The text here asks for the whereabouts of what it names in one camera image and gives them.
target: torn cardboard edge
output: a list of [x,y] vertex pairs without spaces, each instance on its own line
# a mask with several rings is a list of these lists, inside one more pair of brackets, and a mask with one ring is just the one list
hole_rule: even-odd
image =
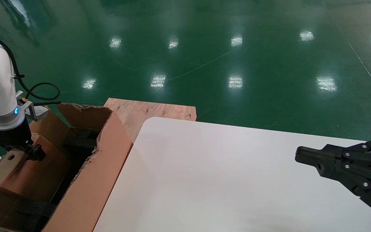
[[[95,150],[71,182],[43,232],[92,232],[124,165],[132,142],[118,115],[107,107],[58,104],[57,109],[71,127],[98,129],[100,135],[97,137]],[[39,132],[40,136],[54,146],[58,146],[62,140],[58,138],[58,134],[61,134],[59,137],[63,137],[70,131],[51,110],[47,118],[31,123],[30,129],[31,132]],[[18,224],[20,223],[9,224],[1,221],[0,230],[17,232],[19,230],[15,225]]]

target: green floor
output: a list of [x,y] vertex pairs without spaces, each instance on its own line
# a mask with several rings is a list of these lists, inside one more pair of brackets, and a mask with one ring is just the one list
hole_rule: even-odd
[[371,0],[0,0],[0,39],[63,102],[371,140]]

